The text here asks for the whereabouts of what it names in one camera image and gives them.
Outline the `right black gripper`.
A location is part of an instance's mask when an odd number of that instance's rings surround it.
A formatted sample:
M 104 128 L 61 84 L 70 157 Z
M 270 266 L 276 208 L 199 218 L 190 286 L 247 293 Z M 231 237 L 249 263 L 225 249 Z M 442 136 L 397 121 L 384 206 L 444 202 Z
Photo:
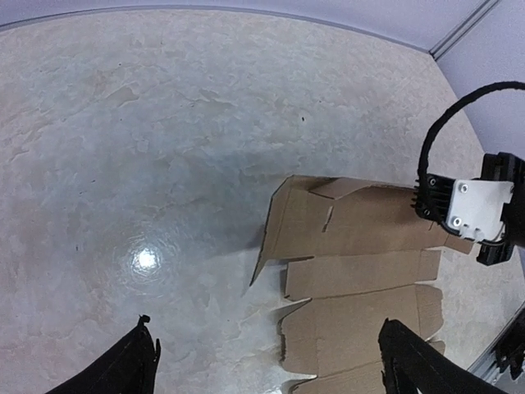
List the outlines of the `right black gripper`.
M 505 204 L 502 220 L 505 238 L 501 245 L 482 245 L 477 261 L 486 266 L 507 262 L 515 246 L 524 247 L 524 161 L 511 153 L 486 153 L 482 163 L 481 179 L 484 181 L 511 181 L 514 192 Z

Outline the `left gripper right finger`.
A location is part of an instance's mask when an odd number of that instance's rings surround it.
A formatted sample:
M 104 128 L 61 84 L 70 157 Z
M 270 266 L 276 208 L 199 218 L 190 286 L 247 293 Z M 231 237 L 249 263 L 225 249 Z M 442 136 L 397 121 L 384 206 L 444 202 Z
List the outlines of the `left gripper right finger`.
M 398 319 L 386 319 L 378 344 L 387 393 L 501 393 L 460 368 Z

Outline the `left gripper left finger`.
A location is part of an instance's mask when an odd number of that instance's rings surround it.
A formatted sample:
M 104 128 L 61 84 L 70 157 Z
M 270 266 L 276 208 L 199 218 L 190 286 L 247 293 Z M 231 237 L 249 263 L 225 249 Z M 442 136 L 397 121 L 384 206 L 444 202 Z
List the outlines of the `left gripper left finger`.
M 153 394 L 161 344 L 152 339 L 146 327 L 149 322 L 148 315 L 141 315 L 137 325 L 115 345 L 48 394 Z

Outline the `brown cardboard box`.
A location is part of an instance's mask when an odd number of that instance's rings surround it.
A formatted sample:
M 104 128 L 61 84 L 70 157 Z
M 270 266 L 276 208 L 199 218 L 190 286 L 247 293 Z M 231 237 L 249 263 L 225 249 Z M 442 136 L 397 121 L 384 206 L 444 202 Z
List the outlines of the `brown cardboard box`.
M 472 243 L 420 218 L 407 187 L 290 176 L 275 191 L 256 270 L 285 260 L 282 366 L 294 393 L 382 393 L 378 345 L 387 319 L 431 341 L 443 324 L 441 252 Z

